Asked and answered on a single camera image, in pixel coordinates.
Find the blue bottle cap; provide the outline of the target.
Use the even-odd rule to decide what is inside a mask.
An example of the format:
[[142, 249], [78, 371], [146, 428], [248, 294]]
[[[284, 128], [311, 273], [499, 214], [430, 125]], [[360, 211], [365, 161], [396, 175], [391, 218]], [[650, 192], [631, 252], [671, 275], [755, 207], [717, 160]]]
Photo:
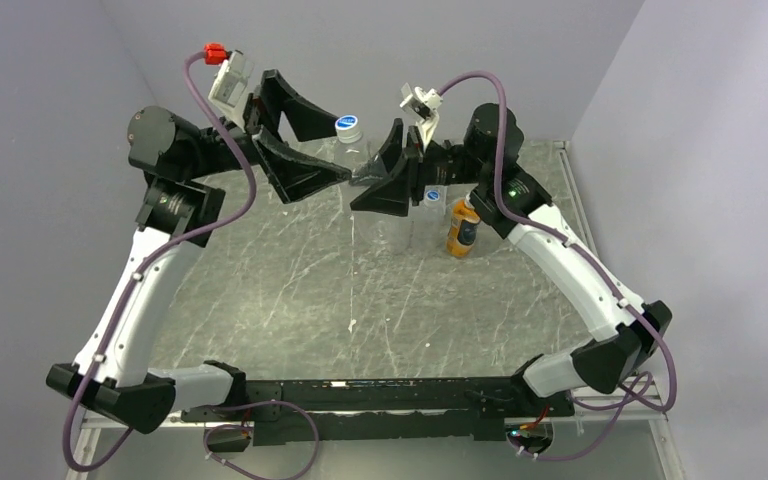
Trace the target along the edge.
[[445, 192], [439, 188], [427, 188], [423, 202], [427, 205], [439, 205], [445, 200]]
[[340, 143], [353, 144], [363, 138], [359, 119], [355, 115], [343, 115], [334, 122], [336, 137]]

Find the orange juice bottle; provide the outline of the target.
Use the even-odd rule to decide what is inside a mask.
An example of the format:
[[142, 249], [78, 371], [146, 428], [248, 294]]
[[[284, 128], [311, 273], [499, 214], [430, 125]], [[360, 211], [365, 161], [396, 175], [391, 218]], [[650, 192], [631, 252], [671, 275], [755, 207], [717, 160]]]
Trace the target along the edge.
[[447, 252], [456, 258], [467, 256], [475, 245], [480, 223], [480, 217], [469, 196], [458, 200], [451, 213], [451, 223], [445, 244]]

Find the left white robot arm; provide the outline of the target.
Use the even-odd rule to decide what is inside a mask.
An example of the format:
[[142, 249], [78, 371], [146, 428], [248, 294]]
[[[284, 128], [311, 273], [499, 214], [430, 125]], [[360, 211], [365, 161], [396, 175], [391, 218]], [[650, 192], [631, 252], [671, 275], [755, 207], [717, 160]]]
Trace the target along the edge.
[[222, 225], [225, 193], [204, 185], [203, 177], [236, 170], [247, 159], [284, 203], [349, 178], [346, 168], [289, 147], [278, 132], [282, 120], [302, 142], [336, 133], [335, 115], [297, 93], [276, 70], [266, 71], [214, 128], [200, 128], [159, 106], [132, 116], [128, 161], [144, 173], [147, 189], [128, 261], [93, 335], [73, 361], [52, 366], [46, 378], [73, 408], [143, 434], [179, 410], [208, 406], [224, 420], [245, 411], [249, 395], [242, 370], [219, 361], [155, 370], [149, 361], [177, 289]]

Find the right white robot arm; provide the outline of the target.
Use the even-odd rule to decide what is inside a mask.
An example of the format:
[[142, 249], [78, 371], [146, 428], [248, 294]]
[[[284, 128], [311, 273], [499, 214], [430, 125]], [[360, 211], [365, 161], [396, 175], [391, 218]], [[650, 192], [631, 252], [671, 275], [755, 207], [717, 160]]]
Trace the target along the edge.
[[[624, 286], [578, 238], [547, 190], [517, 160], [524, 134], [507, 115], [501, 192], [493, 180], [499, 107], [484, 103], [473, 111], [460, 144], [424, 142], [417, 127], [394, 122], [378, 154], [386, 175], [350, 203], [356, 212], [405, 217], [429, 185], [470, 184], [469, 200], [480, 223], [531, 258], [581, 316], [589, 340], [529, 361], [522, 381], [511, 388], [517, 411], [534, 415], [550, 396], [579, 387], [603, 394], [619, 385], [655, 352], [672, 312], [662, 301], [645, 301]], [[497, 207], [500, 198], [521, 224]]]

